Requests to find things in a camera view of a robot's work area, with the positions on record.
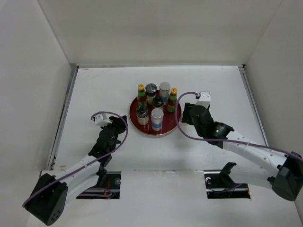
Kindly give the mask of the black-lid shaker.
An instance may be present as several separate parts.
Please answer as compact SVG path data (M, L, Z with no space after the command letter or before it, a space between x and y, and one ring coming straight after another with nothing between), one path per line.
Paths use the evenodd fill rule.
M139 106L136 109L137 121L140 125L147 125L149 121L148 109L146 106Z
M164 101L161 96L155 96L155 98L152 100L152 107L154 108L159 108L163 110L164 107Z

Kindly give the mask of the ketchup bottle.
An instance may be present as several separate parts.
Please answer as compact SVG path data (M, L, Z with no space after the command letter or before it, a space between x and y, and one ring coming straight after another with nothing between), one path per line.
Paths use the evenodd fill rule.
M178 92L178 89L176 87L173 87L170 90L170 95L167 100L167 111L170 113L173 113L175 111L176 101L177 101L177 92Z
M147 106L147 95L145 92L144 84L138 85L137 103L139 106Z

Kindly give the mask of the tall pearl jar blue label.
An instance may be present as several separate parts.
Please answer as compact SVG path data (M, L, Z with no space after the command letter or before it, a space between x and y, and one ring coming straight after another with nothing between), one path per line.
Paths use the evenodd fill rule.
M163 99L164 104L167 103L169 93L170 93L170 83L161 82L159 87L159 95Z

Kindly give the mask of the silver-lid spice shaker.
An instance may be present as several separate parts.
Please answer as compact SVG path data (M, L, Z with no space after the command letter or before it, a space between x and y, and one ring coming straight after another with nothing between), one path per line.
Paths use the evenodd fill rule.
M152 105L152 101L156 96L157 86L153 83L149 83L145 86L147 95L147 104Z

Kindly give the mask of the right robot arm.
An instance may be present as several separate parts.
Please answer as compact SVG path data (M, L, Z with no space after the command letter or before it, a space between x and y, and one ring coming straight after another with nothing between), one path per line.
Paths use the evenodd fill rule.
M255 144L233 127L213 120L209 108L185 103L182 123L194 126L198 138L242 156L265 170L268 186L281 198L294 201L303 187L303 158L295 152Z

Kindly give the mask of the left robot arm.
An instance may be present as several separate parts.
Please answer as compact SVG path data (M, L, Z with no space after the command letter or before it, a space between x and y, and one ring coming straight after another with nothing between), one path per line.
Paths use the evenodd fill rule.
M105 167L124 141L118 136L128 134L127 117L110 113L109 122L101 127L92 150L78 163L61 174L42 175L22 207L46 226L54 224L62 215L65 205L78 196L87 196L90 187L106 184Z

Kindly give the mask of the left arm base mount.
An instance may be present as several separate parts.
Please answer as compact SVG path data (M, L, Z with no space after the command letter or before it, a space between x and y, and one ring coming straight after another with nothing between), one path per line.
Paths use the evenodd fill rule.
M122 172L107 172L99 176L97 184L86 189L76 199L120 199Z

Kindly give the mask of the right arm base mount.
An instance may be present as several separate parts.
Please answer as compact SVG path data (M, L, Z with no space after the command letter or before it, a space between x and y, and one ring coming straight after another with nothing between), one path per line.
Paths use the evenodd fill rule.
M234 162L228 162L221 170L204 171L206 196L208 199L250 199L246 183L235 183L230 178Z

